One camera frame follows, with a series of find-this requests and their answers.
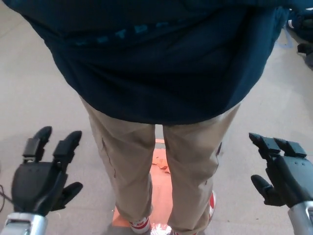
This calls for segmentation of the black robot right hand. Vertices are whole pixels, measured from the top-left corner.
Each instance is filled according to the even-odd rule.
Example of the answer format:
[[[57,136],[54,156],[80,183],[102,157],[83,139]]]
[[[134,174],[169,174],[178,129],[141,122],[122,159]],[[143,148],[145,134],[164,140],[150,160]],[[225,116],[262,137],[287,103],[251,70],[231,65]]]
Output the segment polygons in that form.
[[[255,133],[249,133],[249,138],[267,162],[270,183],[259,175],[251,176],[265,205],[292,208],[313,200],[313,164],[299,143]]]

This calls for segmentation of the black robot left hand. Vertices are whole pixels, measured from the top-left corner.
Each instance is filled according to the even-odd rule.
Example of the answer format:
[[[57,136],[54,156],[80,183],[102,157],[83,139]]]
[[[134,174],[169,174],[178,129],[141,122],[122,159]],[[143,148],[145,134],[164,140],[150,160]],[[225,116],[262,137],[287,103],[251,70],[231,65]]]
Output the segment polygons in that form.
[[[74,131],[59,141],[52,161],[44,162],[45,145],[51,133],[52,127],[43,127],[26,142],[23,162],[15,171],[11,187],[15,212],[47,216],[49,212],[64,209],[83,188],[80,182],[66,185],[67,167],[82,132]]]

